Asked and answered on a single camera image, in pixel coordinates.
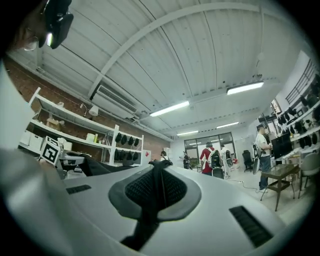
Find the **fluorescent light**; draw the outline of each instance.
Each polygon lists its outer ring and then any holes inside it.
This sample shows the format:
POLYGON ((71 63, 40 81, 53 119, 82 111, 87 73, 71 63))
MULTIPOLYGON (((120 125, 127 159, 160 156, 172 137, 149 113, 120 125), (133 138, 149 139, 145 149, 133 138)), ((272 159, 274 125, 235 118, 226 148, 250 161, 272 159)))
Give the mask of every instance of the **fluorescent light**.
POLYGON ((46 45, 47 46, 51 46, 51 43, 52 43, 52 33, 49 33, 47 36, 46 36, 46 45))
POLYGON ((187 107, 187 106, 189 106, 189 101, 184 101, 184 102, 179 103, 177 105, 173 105, 173 106, 167 107, 165 109, 159 110, 157 112, 151 113, 150 116, 154 118, 154 117, 160 116, 162 114, 165 114, 165 113, 177 110, 177 109, 181 109, 181 108, 187 107))
POLYGON ((198 133, 199 131, 197 130, 194 130, 194 131, 188 131, 188 132, 184 132, 184 133, 179 133, 177 134, 177 136, 180 136, 180 135, 187 135, 187 134, 196 134, 198 133))
POLYGON ((239 124, 239 122, 233 122, 233 123, 228 123, 228 124, 225 124, 225 125, 220 125, 220 126, 217 126, 216 128, 219 129, 219 128, 223 128, 223 127, 227 127, 227 126, 234 126, 234 125, 237 125, 239 124))
POLYGON ((226 90, 226 94, 227 95, 237 94, 237 93, 241 93, 241 92, 244 92, 244 91, 260 88, 263 85, 264 85, 264 82, 260 81, 260 82, 255 82, 255 83, 249 83, 249 84, 243 84, 243 85, 239 85, 239 86, 234 86, 234 87, 228 88, 226 90))

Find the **jeans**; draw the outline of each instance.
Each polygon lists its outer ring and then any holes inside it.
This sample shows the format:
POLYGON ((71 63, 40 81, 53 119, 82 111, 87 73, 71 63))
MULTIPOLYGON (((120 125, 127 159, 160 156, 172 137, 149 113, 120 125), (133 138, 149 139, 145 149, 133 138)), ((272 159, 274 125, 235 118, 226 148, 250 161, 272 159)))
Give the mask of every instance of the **jeans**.
MULTIPOLYGON (((270 155, 268 156, 262 156, 260 158, 260 164, 261 164, 261 171, 263 173, 267 173, 271 169, 271 158, 270 155)), ((264 190, 268 187, 268 178, 261 175, 260 182, 259 182, 259 188, 260 190, 264 190)))

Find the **desk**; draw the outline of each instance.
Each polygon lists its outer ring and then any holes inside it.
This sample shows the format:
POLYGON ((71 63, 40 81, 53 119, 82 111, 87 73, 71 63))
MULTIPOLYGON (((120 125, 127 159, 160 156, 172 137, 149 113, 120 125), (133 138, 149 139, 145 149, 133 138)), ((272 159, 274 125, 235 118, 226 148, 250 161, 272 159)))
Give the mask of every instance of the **desk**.
MULTIPOLYGON (((283 179, 291 174, 297 174, 299 172, 299 170, 300 170, 300 168, 298 165, 278 164, 278 165, 272 167, 270 171, 261 173, 261 176, 277 180, 277 181, 271 183, 270 185, 268 185, 268 189, 277 192, 275 211, 277 211, 277 208, 278 208, 278 203, 279 203, 281 191, 290 186, 290 181, 286 181, 283 179)), ((294 190, 294 186, 292 183, 291 183, 291 186, 292 186, 292 191, 293 191, 293 199, 295 199, 295 190, 294 190)))

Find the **office chair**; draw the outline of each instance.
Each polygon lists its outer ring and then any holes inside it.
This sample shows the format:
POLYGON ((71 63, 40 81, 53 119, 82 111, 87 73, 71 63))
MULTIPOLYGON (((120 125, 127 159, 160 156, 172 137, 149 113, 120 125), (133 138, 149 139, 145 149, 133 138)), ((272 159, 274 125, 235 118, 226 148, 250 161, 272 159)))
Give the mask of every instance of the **office chair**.
POLYGON ((246 170, 250 170, 252 172, 253 167, 252 165, 254 164, 254 162, 251 159, 251 154, 249 152, 249 150, 244 150, 242 153, 243 159, 244 159, 244 165, 245 165, 245 170, 244 172, 246 172, 246 170))

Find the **air conditioning unit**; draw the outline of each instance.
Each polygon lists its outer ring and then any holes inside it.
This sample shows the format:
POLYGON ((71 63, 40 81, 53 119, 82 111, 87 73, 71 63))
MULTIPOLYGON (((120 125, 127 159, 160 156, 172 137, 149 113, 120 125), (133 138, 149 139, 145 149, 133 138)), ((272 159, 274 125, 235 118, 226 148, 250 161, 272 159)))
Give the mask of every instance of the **air conditioning unit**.
POLYGON ((127 100, 123 99, 103 85, 99 86, 92 98, 92 103, 97 105, 99 108, 123 119, 131 119, 137 112, 137 109, 127 100))

